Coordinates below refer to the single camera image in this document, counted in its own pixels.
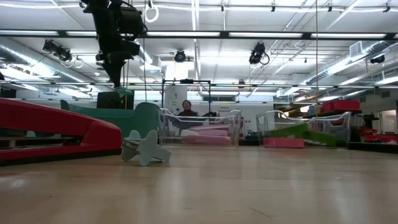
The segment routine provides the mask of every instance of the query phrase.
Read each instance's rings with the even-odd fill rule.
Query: red stapler-shaped object
[[[0,128],[56,133],[81,139],[78,144],[72,145],[3,149],[0,150],[0,161],[119,150],[122,144],[121,131],[113,124],[16,100],[0,99]]]

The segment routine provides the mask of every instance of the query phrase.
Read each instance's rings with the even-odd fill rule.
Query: ceiling
[[[234,10],[221,11],[221,4]],[[329,0],[319,0],[319,8],[327,8]],[[353,9],[356,12],[348,12],[343,15],[342,11],[356,2],[355,0],[333,0],[334,10],[331,12],[320,11],[318,13],[318,24],[314,12],[294,13],[283,9],[297,10],[315,8],[315,1],[299,0],[276,0],[275,12],[271,12],[271,1],[256,0],[201,0],[200,10],[219,8],[217,11],[200,11],[198,13],[196,30],[250,30],[250,31],[297,31],[297,32],[396,32],[398,29],[398,1],[386,0],[363,0]],[[365,12],[358,11],[369,9],[384,9],[389,2],[392,11]],[[0,4],[18,4],[25,6],[76,6],[79,2],[74,0],[18,0],[2,1]],[[130,1],[132,5],[139,6],[147,4],[147,1]],[[193,30],[193,16],[190,10],[166,9],[168,7],[192,6],[191,0],[153,0],[155,6],[159,6],[159,18],[151,23],[146,22],[148,30]],[[83,13],[79,7],[63,9],[25,9],[0,6],[0,29],[57,29],[57,30],[94,30],[91,14]],[[148,11],[148,17],[154,16],[154,10]],[[26,49],[34,50],[45,55],[42,50],[45,38],[37,37],[10,37],[17,43],[26,46]],[[96,82],[108,81],[104,71],[97,71],[95,64],[95,53],[98,51],[98,43],[95,39],[63,39],[54,38],[60,45],[70,48],[72,53],[80,55],[84,61],[81,68],[71,67],[74,71],[92,79]],[[159,56],[163,65],[174,63],[171,52],[182,49],[191,58],[195,58],[195,43],[192,39],[139,39],[143,49],[149,54]],[[248,58],[251,50],[257,42],[263,42],[271,57],[269,65],[253,68],[249,66]],[[213,82],[238,82],[245,79],[246,83],[288,83],[295,84],[295,74],[307,75],[316,69],[316,57],[318,52],[318,66],[322,67],[349,51],[349,46],[355,40],[323,40],[302,41],[296,40],[231,40],[231,39],[200,39],[200,78]],[[295,55],[300,47],[305,49]],[[193,62],[186,62],[190,68],[188,77],[195,79],[195,66]],[[159,73],[144,72],[139,68],[139,61],[130,61],[126,75],[129,82],[142,82],[144,75],[148,82],[159,82],[162,75]],[[341,72],[339,75],[350,75],[362,72],[358,70]]]

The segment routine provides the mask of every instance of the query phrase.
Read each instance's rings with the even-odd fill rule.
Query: transparent acrylic container
[[[291,139],[297,139],[296,142],[291,140],[292,147],[300,141],[303,141],[301,146],[336,147],[341,143],[347,144],[350,140],[350,118],[351,112],[306,119],[290,118],[281,111],[267,111],[256,115],[256,123],[259,140],[263,145],[267,145],[266,142],[270,139],[281,142],[281,146]]]
[[[168,109],[161,108],[160,143],[238,147],[241,117],[240,110],[232,110],[224,117],[188,117],[175,116]]]

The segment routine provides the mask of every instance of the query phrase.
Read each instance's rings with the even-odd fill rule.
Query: wooden floor
[[[398,223],[398,156],[342,149],[173,147],[0,167],[0,223]]]

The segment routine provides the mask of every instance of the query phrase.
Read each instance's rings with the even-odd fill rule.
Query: black hair
[[[182,102],[182,107],[184,107],[184,103],[185,103],[185,102],[188,102],[189,105],[192,106],[191,101],[189,101],[189,100],[184,100],[184,101]]]

